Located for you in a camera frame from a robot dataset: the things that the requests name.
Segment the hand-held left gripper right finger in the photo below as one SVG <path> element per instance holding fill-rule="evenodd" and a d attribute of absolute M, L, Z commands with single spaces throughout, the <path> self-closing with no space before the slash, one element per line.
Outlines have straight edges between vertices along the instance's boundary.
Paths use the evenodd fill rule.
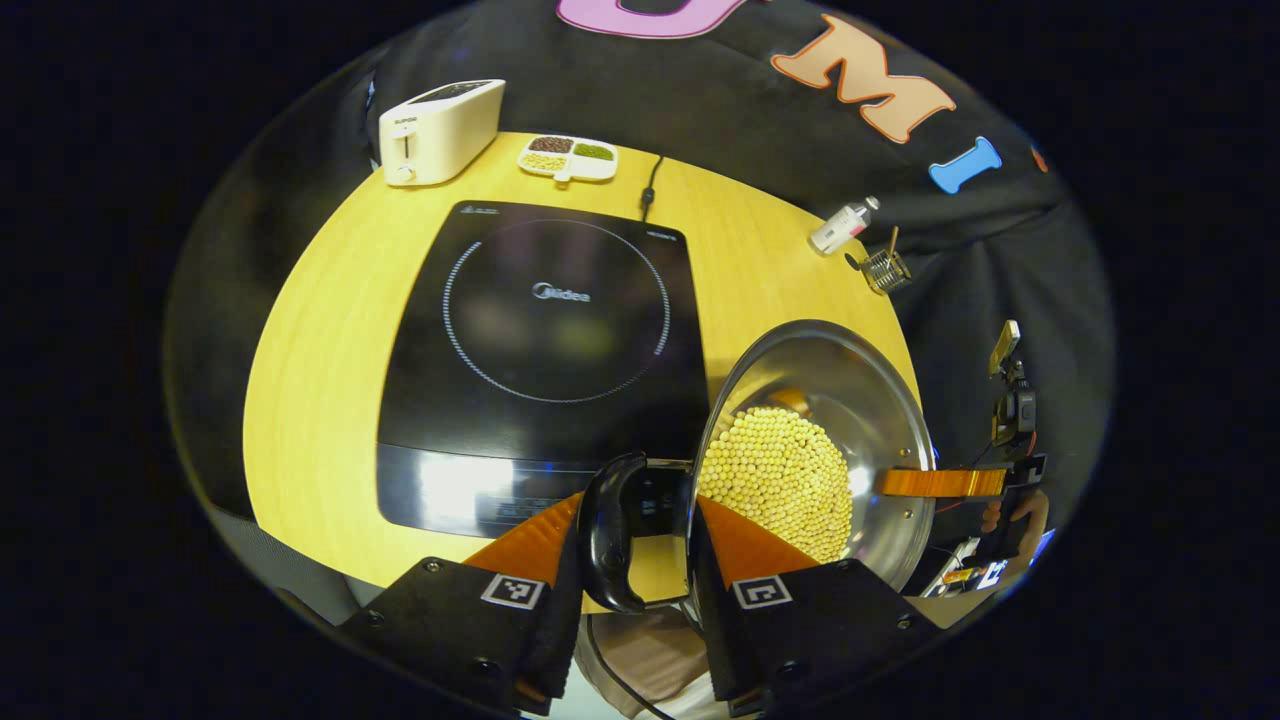
<path fill-rule="evenodd" d="M 818 562 L 705 497 L 695 505 L 695 606 L 714 696 L 735 717 L 809 714 L 941 639 L 860 561 Z"/>

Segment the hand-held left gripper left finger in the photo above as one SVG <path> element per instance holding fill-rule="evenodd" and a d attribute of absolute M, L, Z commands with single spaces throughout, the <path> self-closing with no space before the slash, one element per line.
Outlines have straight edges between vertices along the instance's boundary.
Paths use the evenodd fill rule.
<path fill-rule="evenodd" d="M 582 584 L 572 495 L 461 562 L 425 557 L 340 635 L 433 688 L 502 717 L 564 694 Z"/>

